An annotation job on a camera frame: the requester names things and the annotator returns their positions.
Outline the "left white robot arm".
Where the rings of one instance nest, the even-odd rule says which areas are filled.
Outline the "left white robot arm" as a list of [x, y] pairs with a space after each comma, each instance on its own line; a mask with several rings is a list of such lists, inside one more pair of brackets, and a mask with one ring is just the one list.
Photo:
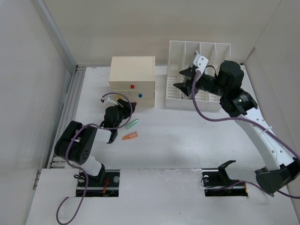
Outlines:
[[94, 186], [100, 186], [105, 180], [105, 166], [90, 156], [96, 135], [101, 141], [111, 144], [118, 135], [118, 128], [135, 111], [137, 103], [129, 103], [121, 98], [106, 108], [100, 128], [84, 127], [82, 123], [71, 121], [54, 147], [54, 154], [80, 166]]

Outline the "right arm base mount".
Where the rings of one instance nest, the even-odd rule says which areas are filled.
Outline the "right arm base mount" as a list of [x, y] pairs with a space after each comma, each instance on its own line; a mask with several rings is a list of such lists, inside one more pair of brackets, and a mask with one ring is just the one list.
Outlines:
[[201, 169], [201, 185], [204, 187], [205, 197], [248, 197], [246, 184], [230, 179], [226, 172], [226, 168], [235, 162], [229, 160], [215, 168]]

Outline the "orange highlighter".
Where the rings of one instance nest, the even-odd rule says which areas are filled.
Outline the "orange highlighter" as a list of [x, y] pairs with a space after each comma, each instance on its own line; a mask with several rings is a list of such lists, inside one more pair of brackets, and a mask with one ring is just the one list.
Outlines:
[[122, 140], [126, 141], [126, 140], [130, 140], [130, 139], [133, 139], [133, 138], [136, 138], [138, 137], [138, 133], [137, 132], [132, 132], [130, 134], [127, 134], [125, 136], [122, 137]]

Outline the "cream drawer cabinet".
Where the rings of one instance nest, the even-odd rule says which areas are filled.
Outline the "cream drawer cabinet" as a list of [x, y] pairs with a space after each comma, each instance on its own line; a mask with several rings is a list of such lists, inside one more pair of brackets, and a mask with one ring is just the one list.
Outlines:
[[125, 95], [143, 107], [155, 106], [155, 57], [114, 56], [109, 84], [113, 91]]

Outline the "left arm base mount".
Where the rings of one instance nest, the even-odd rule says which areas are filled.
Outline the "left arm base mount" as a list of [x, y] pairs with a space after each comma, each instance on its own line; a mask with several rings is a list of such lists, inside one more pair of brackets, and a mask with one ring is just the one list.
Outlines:
[[[120, 170], [106, 170], [100, 179], [88, 175], [89, 182], [85, 197], [118, 197], [120, 185]], [[76, 197], [82, 197], [86, 185], [83, 172], [75, 174], [77, 179]]]

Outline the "green highlighter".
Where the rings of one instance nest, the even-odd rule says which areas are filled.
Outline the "green highlighter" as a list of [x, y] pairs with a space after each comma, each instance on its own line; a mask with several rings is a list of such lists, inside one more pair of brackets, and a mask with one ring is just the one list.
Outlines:
[[126, 129], [130, 129], [130, 128], [132, 128], [133, 126], [135, 126], [138, 122], [139, 122], [139, 119], [134, 119], [134, 120], [130, 121], [130, 122], [125, 126], [125, 128], [126, 128]]

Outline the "grey setup guide booklet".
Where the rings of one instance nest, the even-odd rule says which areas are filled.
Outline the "grey setup guide booklet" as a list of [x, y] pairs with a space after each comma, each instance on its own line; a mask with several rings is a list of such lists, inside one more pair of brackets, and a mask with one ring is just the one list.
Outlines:
[[185, 98], [191, 98], [192, 96], [192, 84], [196, 74], [199, 73], [198, 78], [205, 72], [205, 68], [208, 64], [208, 59], [202, 56], [198, 51], [195, 51], [192, 59], [192, 63], [186, 69], [179, 72], [183, 76], [183, 82], [181, 86], [181, 92], [185, 95]]

